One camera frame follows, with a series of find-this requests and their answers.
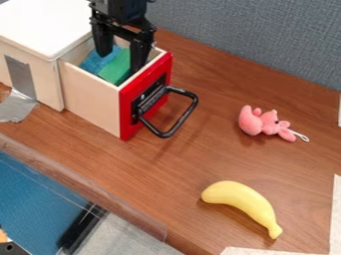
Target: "transparent plastic container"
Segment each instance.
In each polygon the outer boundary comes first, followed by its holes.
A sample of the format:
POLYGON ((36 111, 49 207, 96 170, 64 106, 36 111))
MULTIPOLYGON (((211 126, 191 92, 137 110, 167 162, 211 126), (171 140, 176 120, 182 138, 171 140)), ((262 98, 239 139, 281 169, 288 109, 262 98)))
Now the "transparent plastic container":
POLYGON ((0 224, 15 243, 37 255, 143 254, 144 249, 159 254, 167 238, 163 223, 3 134, 0 224))

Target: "gray fabric backdrop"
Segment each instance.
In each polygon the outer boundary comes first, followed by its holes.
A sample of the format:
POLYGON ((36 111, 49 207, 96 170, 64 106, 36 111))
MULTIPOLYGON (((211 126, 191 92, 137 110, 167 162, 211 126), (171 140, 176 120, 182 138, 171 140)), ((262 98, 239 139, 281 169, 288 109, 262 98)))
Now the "gray fabric backdrop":
POLYGON ((158 0, 157 25, 341 91, 340 0, 158 0))

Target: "blue object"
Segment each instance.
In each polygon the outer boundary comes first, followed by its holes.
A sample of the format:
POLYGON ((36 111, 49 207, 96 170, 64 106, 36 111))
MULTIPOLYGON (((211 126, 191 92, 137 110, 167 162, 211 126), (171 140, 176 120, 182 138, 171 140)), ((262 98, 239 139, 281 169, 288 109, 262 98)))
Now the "blue object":
POLYGON ((64 185, 0 151, 0 224, 34 255, 55 255, 57 241, 88 203, 64 185))
POLYGON ((108 56, 102 58, 97 53, 97 51, 94 50, 83 61, 83 63, 80 65, 80 68, 95 76, 98 76, 100 71, 104 69, 109 63, 111 63, 120 54, 121 51, 122 50, 120 47, 114 46, 113 52, 108 56))

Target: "toy banana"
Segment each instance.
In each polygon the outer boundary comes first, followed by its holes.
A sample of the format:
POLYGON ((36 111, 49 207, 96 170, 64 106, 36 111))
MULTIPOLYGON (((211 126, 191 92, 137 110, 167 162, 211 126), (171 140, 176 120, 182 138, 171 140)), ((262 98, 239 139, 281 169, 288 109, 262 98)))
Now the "toy banana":
POLYGON ((201 198, 207 203, 228 204, 242 210, 266 227, 272 239, 276 239, 283 232, 276 222, 271 204, 257 191, 244 184, 235 181, 216 182, 203 191, 201 198))

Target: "green object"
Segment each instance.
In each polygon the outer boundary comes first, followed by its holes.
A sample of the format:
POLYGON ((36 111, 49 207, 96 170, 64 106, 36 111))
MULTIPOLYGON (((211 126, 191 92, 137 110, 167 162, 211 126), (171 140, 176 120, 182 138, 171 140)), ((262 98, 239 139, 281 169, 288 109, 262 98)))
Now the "green object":
POLYGON ((123 83, 131 73, 131 51, 124 49, 121 53, 99 73, 103 78, 115 86, 123 83))

